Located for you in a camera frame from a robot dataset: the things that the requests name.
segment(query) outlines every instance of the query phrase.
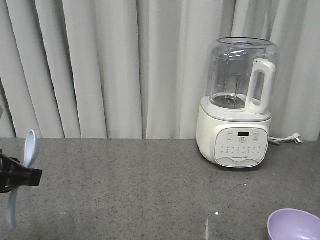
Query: blender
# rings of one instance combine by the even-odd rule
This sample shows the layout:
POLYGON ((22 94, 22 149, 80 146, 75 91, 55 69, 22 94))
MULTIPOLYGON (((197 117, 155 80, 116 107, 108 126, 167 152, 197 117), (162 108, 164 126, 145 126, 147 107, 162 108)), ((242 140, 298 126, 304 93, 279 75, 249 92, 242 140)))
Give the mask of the blender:
POLYGON ((198 147, 207 160, 224 167, 257 166, 268 148, 279 49, 264 39, 227 37, 218 39, 209 54, 198 147))

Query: brand logo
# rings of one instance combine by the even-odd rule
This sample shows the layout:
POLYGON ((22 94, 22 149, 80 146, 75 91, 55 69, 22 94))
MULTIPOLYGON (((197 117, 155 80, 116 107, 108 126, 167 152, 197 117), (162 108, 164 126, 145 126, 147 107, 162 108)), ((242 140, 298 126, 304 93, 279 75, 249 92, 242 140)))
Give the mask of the brand logo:
POLYGON ((233 159, 247 159, 247 156, 233 156, 233 159))

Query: button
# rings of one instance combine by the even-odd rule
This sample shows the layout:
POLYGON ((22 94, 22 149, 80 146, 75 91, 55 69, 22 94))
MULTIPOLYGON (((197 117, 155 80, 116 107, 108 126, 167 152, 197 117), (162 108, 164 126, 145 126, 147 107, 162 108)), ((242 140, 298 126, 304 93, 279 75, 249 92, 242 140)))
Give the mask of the button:
POLYGON ((240 138, 239 138, 239 142, 243 144, 243 143, 246 142, 246 139, 245 139, 244 137, 240 137, 240 138))

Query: gray countertop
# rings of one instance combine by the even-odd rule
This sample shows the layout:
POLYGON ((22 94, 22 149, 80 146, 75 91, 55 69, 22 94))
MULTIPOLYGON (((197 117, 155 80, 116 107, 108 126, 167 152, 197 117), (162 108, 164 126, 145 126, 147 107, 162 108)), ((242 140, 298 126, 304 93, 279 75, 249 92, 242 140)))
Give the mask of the gray countertop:
MULTIPOLYGON (((1 239, 266 240, 269 215, 320 216, 320 142, 270 145, 259 166, 209 163, 195 140, 40 139, 39 187, 20 187, 1 239)), ((0 139, 23 159, 24 139, 0 139)))

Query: bowl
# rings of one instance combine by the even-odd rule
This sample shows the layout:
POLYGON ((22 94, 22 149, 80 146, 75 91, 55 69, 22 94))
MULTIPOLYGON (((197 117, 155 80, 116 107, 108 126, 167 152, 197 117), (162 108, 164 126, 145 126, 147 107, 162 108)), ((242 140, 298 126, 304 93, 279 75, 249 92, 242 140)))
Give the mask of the bowl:
POLYGON ((320 240, 320 218, 297 209, 273 212, 267 229, 270 240, 320 240))

